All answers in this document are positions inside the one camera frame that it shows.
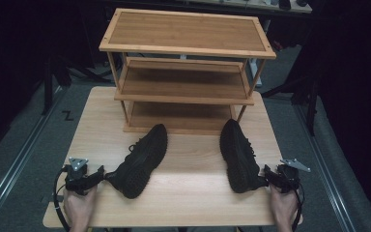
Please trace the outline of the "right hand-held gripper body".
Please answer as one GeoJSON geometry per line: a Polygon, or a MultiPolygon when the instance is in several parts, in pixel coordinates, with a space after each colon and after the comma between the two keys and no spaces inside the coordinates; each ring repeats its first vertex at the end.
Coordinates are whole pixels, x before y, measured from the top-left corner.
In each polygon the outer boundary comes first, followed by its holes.
{"type": "Polygon", "coordinates": [[[311,169],[297,159],[282,159],[276,166],[276,175],[272,183],[281,189],[282,193],[297,190],[300,187],[299,171],[310,172],[311,169]]]}

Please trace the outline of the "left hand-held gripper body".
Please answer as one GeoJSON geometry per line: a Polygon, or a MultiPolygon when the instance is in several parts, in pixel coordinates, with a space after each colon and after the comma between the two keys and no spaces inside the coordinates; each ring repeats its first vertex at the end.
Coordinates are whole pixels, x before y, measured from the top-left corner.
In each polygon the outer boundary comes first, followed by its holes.
{"type": "Polygon", "coordinates": [[[67,190],[74,191],[79,195],[85,195],[85,191],[89,189],[88,177],[99,176],[97,172],[87,175],[88,161],[88,159],[69,158],[70,163],[66,165],[67,177],[65,179],[67,190]]]}

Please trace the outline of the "black sneaker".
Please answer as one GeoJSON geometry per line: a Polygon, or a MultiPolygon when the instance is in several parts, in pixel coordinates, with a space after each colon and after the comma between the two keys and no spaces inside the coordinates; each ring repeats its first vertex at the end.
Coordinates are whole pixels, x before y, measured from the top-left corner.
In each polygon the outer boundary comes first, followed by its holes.
{"type": "Polygon", "coordinates": [[[234,192],[244,193],[268,185],[266,178],[259,175],[260,167],[251,143],[236,120],[229,119],[225,123],[220,134],[219,147],[227,163],[227,176],[234,192]]]}
{"type": "Polygon", "coordinates": [[[130,154],[118,168],[104,175],[124,197],[138,197],[149,182],[152,172],[165,157],[168,144],[167,130],[158,124],[135,144],[129,147],[130,154]]]}

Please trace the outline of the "three-tier wooden shoe rack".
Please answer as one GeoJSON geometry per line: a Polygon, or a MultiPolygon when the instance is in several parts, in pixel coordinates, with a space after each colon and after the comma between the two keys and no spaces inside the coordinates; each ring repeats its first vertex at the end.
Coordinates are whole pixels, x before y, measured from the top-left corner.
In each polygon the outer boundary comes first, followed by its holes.
{"type": "Polygon", "coordinates": [[[123,66],[112,72],[126,132],[217,134],[254,103],[245,66],[275,58],[255,16],[119,9],[100,41],[123,66]]]}

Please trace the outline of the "person's left hand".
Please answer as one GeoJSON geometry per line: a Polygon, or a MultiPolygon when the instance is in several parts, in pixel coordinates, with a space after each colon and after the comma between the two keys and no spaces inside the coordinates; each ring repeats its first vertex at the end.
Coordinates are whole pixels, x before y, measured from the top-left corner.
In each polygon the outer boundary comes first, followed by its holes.
{"type": "Polygon", "coordinates": [[[64,209],[71,227],[74,225],[89,227],[95,209],[97,189],[97,187],[90,188],[86,195],[79,195],[67,189],[64,190],[64,209]]]}

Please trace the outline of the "person's right hand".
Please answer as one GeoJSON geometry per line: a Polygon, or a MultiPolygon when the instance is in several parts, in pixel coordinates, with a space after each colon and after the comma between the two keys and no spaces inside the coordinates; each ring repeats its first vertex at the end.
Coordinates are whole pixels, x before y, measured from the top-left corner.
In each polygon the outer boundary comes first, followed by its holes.
{"type": "Polygon", "coordinates": [[[275,225],[292,226],[298,208],[297,195],[293,190],[281,193],[274,185],[270,185],[270,190],[271,212],[275,225]]]}

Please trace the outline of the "black tripod stand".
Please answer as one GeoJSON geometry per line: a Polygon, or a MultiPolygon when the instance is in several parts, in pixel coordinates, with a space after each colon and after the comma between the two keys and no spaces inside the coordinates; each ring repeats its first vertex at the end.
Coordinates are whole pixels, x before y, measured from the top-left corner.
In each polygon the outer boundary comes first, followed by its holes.
{"type": "Polygon", "coordinates": [[[304,75],[295,80],[289,80],[284,84],[262,93],[261,96],[263,98],[269,98],[278,93],[289,92],[292,90],[293,96],[291,97],[291,103],[307,105],[305,125],[310,135],[314,136],[315,115],[317,113],[316,104],[320,80],[321,76],[319,74],[304,75]]]}

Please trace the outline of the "black metal stand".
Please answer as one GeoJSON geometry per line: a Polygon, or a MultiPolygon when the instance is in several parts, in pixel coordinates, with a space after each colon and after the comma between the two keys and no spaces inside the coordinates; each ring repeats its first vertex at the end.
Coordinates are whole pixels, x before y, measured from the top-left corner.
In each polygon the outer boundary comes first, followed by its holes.
{"type": "Polygon", "coordinates": [[[44,63],[44,108],[43,115],[46,115],[53,105],[53,79],[56,79],[62,87],[71,86],[71,78],[65,59],[62,56],[51,56],[44,63]]]}

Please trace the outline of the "white desk leg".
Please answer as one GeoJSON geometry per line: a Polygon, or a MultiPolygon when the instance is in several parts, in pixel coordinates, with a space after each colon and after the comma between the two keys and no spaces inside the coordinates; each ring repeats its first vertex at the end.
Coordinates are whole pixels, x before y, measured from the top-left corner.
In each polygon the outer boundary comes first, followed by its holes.
{"type": "MultiPolygon", "coordinates": [[[[262,18],[260,20],[260,23],[262,25],[262,28],[263,28],[264,32],[265,33],[268,33],[268,30],[269,30],[269,26],[271,24],[271,21],[269,19],[262,18]]],[[[249,60],[249,67],[250,67],[252,76],[255,76],[255,74],[258,72],[258,62],[257,62],[257,60],[256,59],[250,59],[249,60]]],[[[263,86],[261,77],[258,77],[258,80],[255,83],[255,86],[257,88],[261,88],[263,86]]]]}

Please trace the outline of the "light background desk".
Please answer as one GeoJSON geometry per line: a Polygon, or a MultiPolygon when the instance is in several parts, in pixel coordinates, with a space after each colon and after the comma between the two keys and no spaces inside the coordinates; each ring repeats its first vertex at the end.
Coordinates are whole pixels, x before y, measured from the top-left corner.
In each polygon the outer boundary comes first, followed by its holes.
{"type": "Polygon", "coordinates": [[[298,14],[311,14],[313,9],[306,4],[302,7],[297,4],[296,0],[289,0],[291,4],[290,10],[280,9],[278,3],[279,0],[175,0],[184,4],[205,4],[209,6],[216,7],[235,7],[245,10],[266,10],[275,12],[288,12],[288,13],[298,13],[298,14]]]}

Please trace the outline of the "metal floor rail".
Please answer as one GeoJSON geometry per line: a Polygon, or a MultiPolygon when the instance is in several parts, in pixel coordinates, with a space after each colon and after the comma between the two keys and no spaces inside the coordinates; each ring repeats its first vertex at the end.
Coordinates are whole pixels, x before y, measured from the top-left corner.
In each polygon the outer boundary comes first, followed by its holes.
{"type": "Polygon", "coordinates": [[[0,210],[32,157],[54,108],[67,91],[66,87],[56,87],[52,92],[52,103],[45,109],[42,108],[45,93],[39,90],[14,118],[0,141],[0,210]]]}
{"type": "Polygon", "coordinates": [[[323,157],[323,153],[320,149],[317,139],[310,133],[309,129],[307,128],[305,114],[303,113],[300,106],[294,105],[293,108],[300,120],[301,127],[306,134],[307,140],[310,143],[313,157],[317,162],[317,170],[320,173],[320,177],[328,195],[330,205],[334,210],[342,232],[357,232],[348,212],[348,209],[344,203],[343,197],[329,172],[328,165],[323,157]]]}

